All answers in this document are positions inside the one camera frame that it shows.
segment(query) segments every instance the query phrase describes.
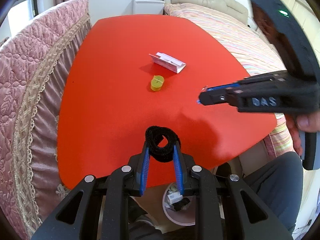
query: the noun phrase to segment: person's leg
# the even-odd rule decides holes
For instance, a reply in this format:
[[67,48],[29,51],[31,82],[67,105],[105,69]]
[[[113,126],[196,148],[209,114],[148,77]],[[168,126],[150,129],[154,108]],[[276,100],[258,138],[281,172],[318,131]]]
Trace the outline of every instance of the person's leg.
[[292,233],[302,199],[300,157],[287,152],[244,178],[244,181]]
[[129,224],[129,240],[164,240],[164,237],[159,229],[139,220]]
[[160,230],[155,229],[151,218],[131,197],[128,198],[129,240],[163,240]]

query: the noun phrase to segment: black velcro strap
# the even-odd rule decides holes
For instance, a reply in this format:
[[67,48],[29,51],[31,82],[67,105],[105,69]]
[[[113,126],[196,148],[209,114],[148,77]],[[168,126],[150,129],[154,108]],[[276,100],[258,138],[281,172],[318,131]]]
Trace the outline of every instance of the black velcro strap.
[[[168,143],[164,147],[159,147],[158,144],[163,140],[163,137],[167,139]],[[146,130],[146,142],[149,153],[158,162],[167,163],[172,161],[173,147],[176,141],[181,146],[178,135],[167,127],[150,126]]]

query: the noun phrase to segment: white bucket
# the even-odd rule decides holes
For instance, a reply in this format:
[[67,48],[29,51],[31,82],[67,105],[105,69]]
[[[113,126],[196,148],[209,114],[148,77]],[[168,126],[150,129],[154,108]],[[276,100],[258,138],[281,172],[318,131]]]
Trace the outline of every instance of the white bucket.
[[194,226],[196,224],[196,196],[187,197],[190,200],[190,206],[187,210],[173,211],[164,206],[164,200],[171,183],[164,191],[162,198],[162,208],[167,218],[179,226]]

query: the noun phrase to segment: green light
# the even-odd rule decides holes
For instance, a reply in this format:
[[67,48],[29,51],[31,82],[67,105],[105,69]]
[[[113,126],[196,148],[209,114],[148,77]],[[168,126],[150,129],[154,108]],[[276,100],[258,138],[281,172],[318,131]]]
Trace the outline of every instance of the green light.
[[290,16],[288,16],[288,13],[287,12],[285,12],[285,11],[283,11],[283,10],[278,10],[278,12],[279,13],[281,13],[281,14],[283,14],[283,16],[286,16],[286,17],[290,17]]

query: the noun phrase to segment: gray pants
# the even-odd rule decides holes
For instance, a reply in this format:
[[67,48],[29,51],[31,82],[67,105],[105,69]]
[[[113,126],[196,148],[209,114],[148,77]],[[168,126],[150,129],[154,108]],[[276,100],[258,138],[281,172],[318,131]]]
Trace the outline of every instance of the gray pants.
[[[244,181],[292,233],[302,198],[300,157],[295,152],[287,152],[245,177]],[[160,230],[143,222],[130,224],[129,234],[130,240],[163,239]]]

